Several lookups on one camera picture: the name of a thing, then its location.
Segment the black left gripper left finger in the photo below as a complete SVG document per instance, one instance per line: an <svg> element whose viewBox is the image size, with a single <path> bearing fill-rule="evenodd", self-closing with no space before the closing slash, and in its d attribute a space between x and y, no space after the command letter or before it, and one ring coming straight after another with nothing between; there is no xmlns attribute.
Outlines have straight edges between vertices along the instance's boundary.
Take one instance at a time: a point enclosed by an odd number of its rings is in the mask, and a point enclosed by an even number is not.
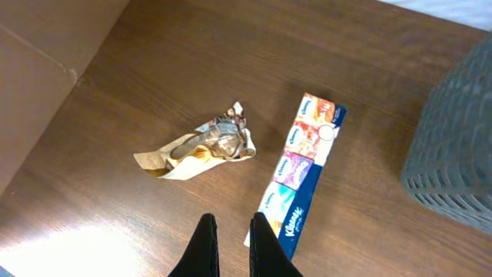
<svg viewBox="0 0 492 277"><path fill-rule="evenodd" d="M168 276L220 276L217 224L211 213L200 218L183 256Z"/></svg>

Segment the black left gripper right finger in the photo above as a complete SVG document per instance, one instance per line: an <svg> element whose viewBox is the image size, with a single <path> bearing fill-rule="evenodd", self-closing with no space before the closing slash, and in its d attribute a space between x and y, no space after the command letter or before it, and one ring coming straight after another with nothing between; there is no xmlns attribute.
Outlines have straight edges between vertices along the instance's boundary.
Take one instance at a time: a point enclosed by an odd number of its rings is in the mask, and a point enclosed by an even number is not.
<svg viewBox="0 0 492 277"><path fill-rule="evenodd" d="M249 235L250 277L302 277L285 255L262 212L254 214Z"/></svg>

